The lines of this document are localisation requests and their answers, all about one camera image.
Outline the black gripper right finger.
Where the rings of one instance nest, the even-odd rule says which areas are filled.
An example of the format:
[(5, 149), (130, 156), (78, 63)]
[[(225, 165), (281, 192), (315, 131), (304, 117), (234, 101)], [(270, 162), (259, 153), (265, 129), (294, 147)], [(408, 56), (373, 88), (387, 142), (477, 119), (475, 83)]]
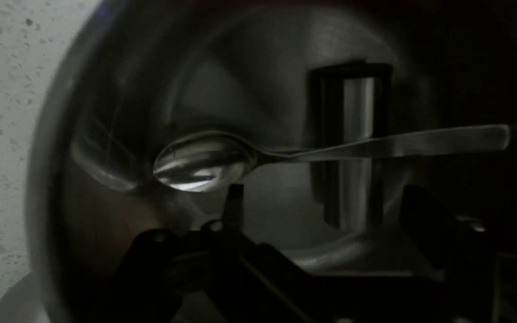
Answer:
[(471, 228), (423, 187), (407, 185), (403, 188), (399, 226), (435, 269), (453, 267), (459, 260), (477, 253)]

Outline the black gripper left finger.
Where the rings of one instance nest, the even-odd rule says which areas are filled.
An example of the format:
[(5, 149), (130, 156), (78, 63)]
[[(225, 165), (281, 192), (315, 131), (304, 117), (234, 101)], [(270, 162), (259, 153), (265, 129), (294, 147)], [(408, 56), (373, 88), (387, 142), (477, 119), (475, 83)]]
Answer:
[(231, 228), (240, 228), (243, 217), (243, 187), (229, 185), (222, 206), (222, 223)]

